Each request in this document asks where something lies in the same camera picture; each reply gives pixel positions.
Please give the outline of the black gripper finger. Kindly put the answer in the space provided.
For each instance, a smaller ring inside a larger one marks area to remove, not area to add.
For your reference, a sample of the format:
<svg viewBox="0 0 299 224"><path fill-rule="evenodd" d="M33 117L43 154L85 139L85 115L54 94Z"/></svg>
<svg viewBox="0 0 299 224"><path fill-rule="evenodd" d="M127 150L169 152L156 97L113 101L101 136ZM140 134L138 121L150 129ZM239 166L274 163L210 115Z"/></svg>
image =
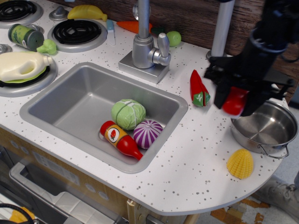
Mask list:
<svg viewBox="0 0 299 224"><path fill-rule="evenodd" d="M241 90L241 117L246 117L255 112L266 100L271 98L271 90L247 91Z"/></svg>
<svg viewBox="0 0 299 224"><path fill-rule="evenodd" d="M218 109L221 109L230 93L232 82L229 79L217 78L214 84L216 85L214 104Z"/></svg>

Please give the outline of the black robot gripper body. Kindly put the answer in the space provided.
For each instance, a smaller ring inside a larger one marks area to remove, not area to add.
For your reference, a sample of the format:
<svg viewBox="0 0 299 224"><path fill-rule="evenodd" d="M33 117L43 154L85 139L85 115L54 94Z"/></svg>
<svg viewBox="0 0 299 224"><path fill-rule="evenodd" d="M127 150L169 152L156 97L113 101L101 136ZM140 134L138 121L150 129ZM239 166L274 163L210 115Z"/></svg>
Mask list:
<svg viewBox="0 0 299 224"><path fill-rule="evenodd" d="M211 57L210 66L206 69L205 78L217 86L228 84L241 89L271 88L273 84L282 87L281 95L291 99L295 94L295 66L285 59L270 60L266 57Z"/></svg>

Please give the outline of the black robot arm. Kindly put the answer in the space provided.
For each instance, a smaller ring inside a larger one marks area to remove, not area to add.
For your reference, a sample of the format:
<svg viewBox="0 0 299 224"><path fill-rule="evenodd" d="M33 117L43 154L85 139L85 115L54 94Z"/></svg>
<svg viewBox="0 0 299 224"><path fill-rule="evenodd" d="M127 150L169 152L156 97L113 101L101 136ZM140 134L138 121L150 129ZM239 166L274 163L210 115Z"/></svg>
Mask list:
<svg viewBox="0 0 299 224"><path fill-rule="evenodd" d="M299 41L299 2L267 0L242 52L209 59L204 77L216 84L214 104L232 118L249 116L270 98L282 100L294 81L272 66Z"/></svg>

